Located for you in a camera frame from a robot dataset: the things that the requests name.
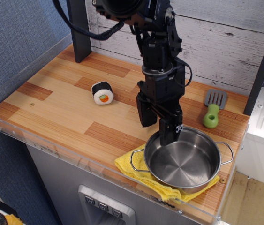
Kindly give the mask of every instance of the pot handle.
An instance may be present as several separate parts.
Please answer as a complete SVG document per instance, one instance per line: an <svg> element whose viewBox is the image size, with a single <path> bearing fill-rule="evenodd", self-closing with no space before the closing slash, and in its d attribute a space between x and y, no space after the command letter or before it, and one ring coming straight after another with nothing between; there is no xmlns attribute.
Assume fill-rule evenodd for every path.
<svg viewBox="0 0 264 225"><path fill-rule="evenodd" d="M137 171L137 172L150 172L149 170L138 170L138 169L136 169L136 168L134 167L134 165L133 165L133 162L132 162L133 154L136 153L136 152L140 152L140 151L144 151L144 149L135 150L135 151L132 152L131 157L130 157L130 163L131 163L131 166L132 166L133 169L134 169L135 171Z"/></svg>
<svg viewBox="0 0 264 225"><path fill-rule="evenodd" d="M233 162L233 160L234 160L234 152L233 152L233 149L231 148L231 146L228 145L228 143L225 143L225 142L216 142L216 144L225 144L230 149L230 151L232 153L232 159L230 161L226 161L226 162L222 163L221 165Z"/></svg>

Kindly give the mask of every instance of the gray spatula head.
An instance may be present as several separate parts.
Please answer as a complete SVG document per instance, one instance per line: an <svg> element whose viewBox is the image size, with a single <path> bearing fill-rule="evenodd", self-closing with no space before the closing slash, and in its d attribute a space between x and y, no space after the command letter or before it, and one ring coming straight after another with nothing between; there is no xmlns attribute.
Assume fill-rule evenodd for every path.
<svg viewBox="0 0 264 225"><path fill-rule="evenodd" d="M226 105L227 94L222 90L209 89L205 99L205 105L217 104L220 109Z"/></svg>

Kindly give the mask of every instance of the white wooden wall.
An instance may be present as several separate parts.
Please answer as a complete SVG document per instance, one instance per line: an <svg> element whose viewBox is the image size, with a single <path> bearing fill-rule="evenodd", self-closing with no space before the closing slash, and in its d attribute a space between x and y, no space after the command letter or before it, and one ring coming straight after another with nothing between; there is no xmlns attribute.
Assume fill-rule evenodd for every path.
<svg viewBox="0 0 264 225"><path fill-rule="evenodd" d="M86 0L90 31L116 22L96 13ZM249 95L264 54L264 0L172 0L183 39L179 58L193 80ZM107 41L91 40L92 51L142 65L136 38L125 25Z"/></svg>

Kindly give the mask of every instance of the wooden countertop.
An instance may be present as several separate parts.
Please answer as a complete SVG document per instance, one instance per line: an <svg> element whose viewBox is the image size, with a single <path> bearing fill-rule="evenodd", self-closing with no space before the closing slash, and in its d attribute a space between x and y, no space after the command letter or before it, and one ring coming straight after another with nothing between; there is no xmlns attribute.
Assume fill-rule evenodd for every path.
<svg viewBox="0 0 264 225"><path fill-rule="evenodd" d="M55 154L75 165L93 166L105 177L158 195L119 173L114 160L146 143L158 131L158 123L142 128L136 108L137 82L144 79L141 67L97 53L75 63L72 45L30 78L0 104L0 130L26 143ZM110 83L114 100L95 104L91 86ZM237 155L249 116L243 115L248 97L227 91L226 106L219 112L219 125L202 125L207 112L204 99L213 88L192 82L180 99L185 126L197 128L214 141L227 142ZM230 150L219 146L222 160ZM221 166L219 176L228 180L233 163ZM217 183L189 204L216 215L226 184Z"/></svg>

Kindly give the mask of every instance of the stainless steel pot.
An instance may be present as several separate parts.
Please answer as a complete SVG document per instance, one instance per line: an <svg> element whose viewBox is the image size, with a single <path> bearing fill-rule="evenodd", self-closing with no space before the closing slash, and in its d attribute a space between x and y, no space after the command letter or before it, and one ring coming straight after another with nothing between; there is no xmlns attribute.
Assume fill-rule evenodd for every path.
<svg viewBox="0 0 264 225"><path fill-rule="evenodd" d="M232 159L221 163L221 154L217 144L225 144L232 153ZM192 194L204 189L217 175L220 166L231 163L234 159L232 148L225 142L214 142L205 133L184 127L179 140L167 146L160 145L159 132L156 132L144 148L144 160L147 170L138 170L132 163L133 155L142 150L135 150L130 163L138 172L151 172L161 182L178 188L184 194Z"/></svg>

